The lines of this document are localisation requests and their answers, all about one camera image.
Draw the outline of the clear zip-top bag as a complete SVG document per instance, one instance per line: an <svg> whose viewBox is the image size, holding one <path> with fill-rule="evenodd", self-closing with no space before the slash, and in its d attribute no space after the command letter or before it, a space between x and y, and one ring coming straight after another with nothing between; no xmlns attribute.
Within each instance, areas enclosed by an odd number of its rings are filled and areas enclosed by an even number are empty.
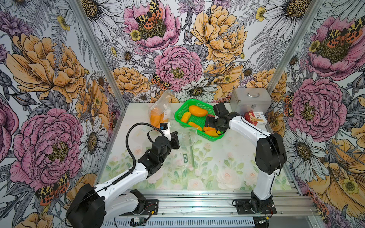
<svg viewBox="0 0 365 228"><path fill-rule="evenodd" d="M165 91L160 98L151 106L148 111L148 116L150 120L150 113L154 110L159 114L164 113L165 115L169 115L169 121L171 117L171 91Z"/></svg>
<svg viewBox="0 0 365 228"><path fill-rule="evenodd" d="M197 136L197 128L194 127L186 127L186 128L178 128L177 136L179 140L180 147L191 147L196 141Z"/></svg>

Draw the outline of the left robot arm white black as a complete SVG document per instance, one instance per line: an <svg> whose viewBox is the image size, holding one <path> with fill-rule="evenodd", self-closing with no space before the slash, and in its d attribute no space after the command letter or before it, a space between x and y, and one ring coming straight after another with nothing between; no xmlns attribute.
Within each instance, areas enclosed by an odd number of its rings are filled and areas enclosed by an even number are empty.
<svg viewBox="0 0 365 228"><path fill-rule="evenodd" d="M134 168L106 181L80 188L66 213L66 224L73 228L100 228L104 221L119 215L145 211L146 198L132 187L161 169L173 149L179 149L178 132L159 136L139 158Z"/></svg>

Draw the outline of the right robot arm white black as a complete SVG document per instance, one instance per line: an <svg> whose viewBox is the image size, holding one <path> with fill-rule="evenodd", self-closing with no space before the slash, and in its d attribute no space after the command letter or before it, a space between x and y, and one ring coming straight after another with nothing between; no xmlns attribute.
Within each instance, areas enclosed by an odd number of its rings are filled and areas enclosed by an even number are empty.
<svg viewBox="0 0 365 228"><path fill-rule="evenodd" d="M223 103L213 106L214 117L206 118L205 127L213 127L218 134L228 129L243 135L256 146L255 163L259 168L257 183L251 192L249 209L263 214L273 205L272 187L287 162L283 138L280 134L263 131L237 112L229 112Z"/></svg>

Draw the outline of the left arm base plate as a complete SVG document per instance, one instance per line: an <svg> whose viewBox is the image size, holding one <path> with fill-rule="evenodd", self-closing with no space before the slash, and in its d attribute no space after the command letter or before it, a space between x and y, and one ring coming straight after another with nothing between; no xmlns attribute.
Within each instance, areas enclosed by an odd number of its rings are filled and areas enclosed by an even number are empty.
<svg viewBox="0 0 365 228"><path fill-rule="evenodd" d="M147 199L145 205L140 209L135 209L133 212L123 214L123 216L156 216L158 214L159 200L158 199Z"/></svg>

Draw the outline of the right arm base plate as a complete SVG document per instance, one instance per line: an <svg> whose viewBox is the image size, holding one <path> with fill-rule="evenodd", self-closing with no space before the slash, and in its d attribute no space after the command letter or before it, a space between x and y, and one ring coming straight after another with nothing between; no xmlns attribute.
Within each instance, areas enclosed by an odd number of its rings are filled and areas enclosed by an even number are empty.
<svg viewBox="0 0 365 228"><path fill-rule="evenodd" d="M234 199L232 201L233 207L237 210L239 215L244 214L257 214L257 215L269 215L277 214L276 206L274 205L273 199L269 199L268 203L264 205L258 211L253 209L250 199Z"/></svg>

